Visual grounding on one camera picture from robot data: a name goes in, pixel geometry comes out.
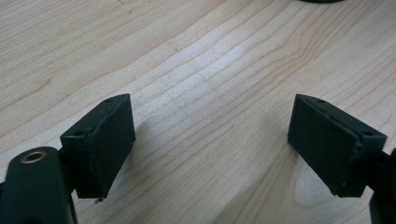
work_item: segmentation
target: wooden table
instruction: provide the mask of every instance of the wooden table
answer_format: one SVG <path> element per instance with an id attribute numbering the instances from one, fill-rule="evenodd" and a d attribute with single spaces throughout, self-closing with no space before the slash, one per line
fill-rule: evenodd
<path id="1" fill-rule="evenodd" d="M 0 164 L 130 93 L 137 141 L 80 223 L 370 223 L 287 143 L 296 93 L 396 146 L 396 1 L 2 1 Z"/>

